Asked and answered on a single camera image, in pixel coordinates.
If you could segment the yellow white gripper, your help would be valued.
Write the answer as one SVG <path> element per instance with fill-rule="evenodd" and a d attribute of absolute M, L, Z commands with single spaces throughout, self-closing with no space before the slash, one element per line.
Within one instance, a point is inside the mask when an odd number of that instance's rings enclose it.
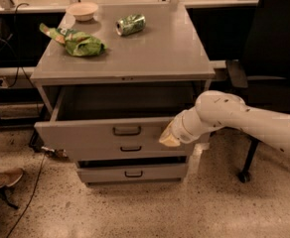
<path fill-rule="evenodd" d="M 196 113 L 180 113 L 166 127 L 159 142 L 167 147 L 179 147 L 198 139 L 199 118 Z"/>

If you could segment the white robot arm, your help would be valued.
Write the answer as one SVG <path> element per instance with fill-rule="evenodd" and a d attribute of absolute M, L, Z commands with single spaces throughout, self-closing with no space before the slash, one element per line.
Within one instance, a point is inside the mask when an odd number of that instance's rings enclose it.
<path fill-rule="evenodd" d="M 290 114 L 250 107 L 239 96 L 216 90 L 203 92 L 192 108 L 177 114 L 159 142 L 179 147 L 224 127 L 244 132 L 290 156 Z"/>

